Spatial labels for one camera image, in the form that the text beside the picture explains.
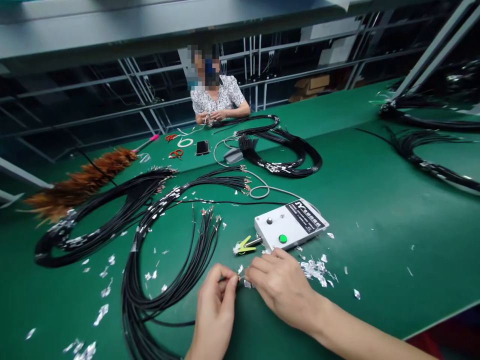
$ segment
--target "label on box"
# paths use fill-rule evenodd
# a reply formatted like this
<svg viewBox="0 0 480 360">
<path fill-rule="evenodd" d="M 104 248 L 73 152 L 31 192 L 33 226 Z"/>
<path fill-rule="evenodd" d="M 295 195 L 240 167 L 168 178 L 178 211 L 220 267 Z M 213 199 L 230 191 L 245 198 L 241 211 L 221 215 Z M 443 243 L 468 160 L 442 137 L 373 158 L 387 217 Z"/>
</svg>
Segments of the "label on box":
<svg viewBox="0 0 480 360">
<path fill-rule="evenodd" d="M 307 232 L 307 234 L 311 234 L 319 229 L 325 228 L 325 224 L 322 223 L 302 201 L 298 200 L 291 202 L 285 205 L 285 207 L 298 221 L 301 227 Z"/>
</svg>

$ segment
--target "overhead shelf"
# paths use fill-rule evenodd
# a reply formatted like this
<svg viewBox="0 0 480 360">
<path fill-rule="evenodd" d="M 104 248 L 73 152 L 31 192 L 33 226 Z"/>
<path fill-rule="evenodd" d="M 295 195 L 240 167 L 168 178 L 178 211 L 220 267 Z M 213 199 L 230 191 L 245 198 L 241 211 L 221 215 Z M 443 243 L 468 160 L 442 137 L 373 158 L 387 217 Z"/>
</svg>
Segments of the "overhead shelf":
<svg viewBox="0 0 480 360">
<path fill-rule="evenodd" d="M 0 9 L 0 74 L 214 44 L 428 0 L 49 0 Z"/>
</svg>

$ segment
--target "scissors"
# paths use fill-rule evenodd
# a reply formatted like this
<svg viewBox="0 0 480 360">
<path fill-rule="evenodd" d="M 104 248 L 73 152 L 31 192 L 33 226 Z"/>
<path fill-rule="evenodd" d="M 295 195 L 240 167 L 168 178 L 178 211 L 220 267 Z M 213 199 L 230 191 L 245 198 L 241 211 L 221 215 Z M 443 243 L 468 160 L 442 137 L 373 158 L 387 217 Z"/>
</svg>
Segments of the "scissors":
<svg viewBox="0 0 480 360">
<path fill-rule="evenodd" d="M 177 134 L 167 135 L 167 136 L 165 136 L 165 140 L 167 140 L 168 142 L 171 142 L 176 137 L 177 137 Z"/>
<path fill-rule="evenodd" d="M 169 159 L 180 159 L 182 160 L 182 155 L 184 154 L 184 151 L 182 149 L 177 149 L 175 151 L 172 151 L 170 155 L 168 156 Z"/>
</svg>

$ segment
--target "woman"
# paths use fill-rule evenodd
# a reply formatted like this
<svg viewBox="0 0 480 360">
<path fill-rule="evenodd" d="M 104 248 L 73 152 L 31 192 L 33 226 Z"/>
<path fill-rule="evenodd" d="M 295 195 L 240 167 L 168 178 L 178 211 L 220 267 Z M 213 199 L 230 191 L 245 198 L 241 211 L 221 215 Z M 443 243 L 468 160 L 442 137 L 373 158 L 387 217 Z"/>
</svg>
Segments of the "woman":
<svg viewBox="0 0 480 360">
<path fill-rule="evenodd" d="M 237 79 L 234 76 L 220 75 L 218 56 L 202 58 L 196 54 L 194 64 L 204 88 L 190 91 L 197 124 L 250 115 L 249 103 L 240 91 Z"/>
</svg>

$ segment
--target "white control box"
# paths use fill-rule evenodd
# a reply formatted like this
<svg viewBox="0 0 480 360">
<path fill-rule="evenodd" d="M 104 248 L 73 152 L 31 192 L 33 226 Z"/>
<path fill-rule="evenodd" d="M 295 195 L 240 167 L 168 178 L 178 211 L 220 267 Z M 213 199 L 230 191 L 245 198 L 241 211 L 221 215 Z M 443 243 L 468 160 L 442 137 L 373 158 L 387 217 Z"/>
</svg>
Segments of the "white control box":
<svg viewBox="0 0 480 360">
<path fill-rule="evenodd" d="M 329 227 L 304 199 L 298 199 L 255 217 L 255 230 L 267 250 L 299 246 Z"/>
</svg>

